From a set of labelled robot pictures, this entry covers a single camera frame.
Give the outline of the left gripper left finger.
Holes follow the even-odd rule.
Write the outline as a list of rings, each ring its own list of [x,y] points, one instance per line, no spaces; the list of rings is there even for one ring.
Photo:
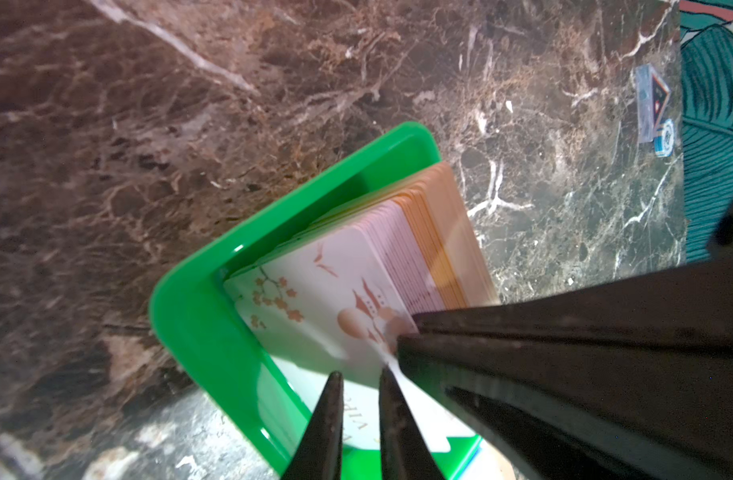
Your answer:
[[[344,378],[332,372],[324,385],[306,432],[281,480],[336,480],[342,475]]]

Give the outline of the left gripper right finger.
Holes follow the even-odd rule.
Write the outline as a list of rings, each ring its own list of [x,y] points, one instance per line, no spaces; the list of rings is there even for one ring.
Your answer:
[[[444,480],[427,449],[400,386],[387,366],[380,375],[378,406],[382,478]]]

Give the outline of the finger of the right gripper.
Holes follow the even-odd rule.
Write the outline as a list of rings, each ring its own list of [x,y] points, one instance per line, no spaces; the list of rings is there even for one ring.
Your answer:
[[[733,353],[733,258],[413,319],[423,334]]]
[[[530,479],[733,479],[733,350],[410,335],[397,353]]]

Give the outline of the green plastic card tray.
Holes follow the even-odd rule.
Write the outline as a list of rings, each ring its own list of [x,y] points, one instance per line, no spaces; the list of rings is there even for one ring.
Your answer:
[[[425,126],[402,123],[234,225],[156,284],[148,308],[154,334],[276,472],[290,464],[310,410],[230,306],[224,278],[330,210],[440,160]]]

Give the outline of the small round white sticker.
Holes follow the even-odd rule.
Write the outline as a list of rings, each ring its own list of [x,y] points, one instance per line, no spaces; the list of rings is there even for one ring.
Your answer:
[[[672,119],[660,123],[653,138],[655,155],[659,158],[672,156],[675,147],[676,130]]]

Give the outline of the triangle marker sticker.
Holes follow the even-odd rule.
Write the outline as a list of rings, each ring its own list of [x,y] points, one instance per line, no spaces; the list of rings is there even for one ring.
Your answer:
[[[662,122],[671,89],[651,64],[634,69],[637,111],[637,141],[652,142]]]

